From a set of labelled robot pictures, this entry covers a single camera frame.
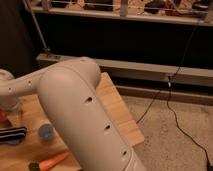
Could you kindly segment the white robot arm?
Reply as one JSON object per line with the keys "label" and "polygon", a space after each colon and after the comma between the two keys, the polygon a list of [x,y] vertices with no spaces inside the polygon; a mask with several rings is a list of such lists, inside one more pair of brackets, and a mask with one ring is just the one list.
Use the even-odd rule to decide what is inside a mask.
{"label": "white robot arm", "polygon": [[80,57],[0,81],[0,100],[37,94],[83,171],[147,171],[96,95],[98,64]]}

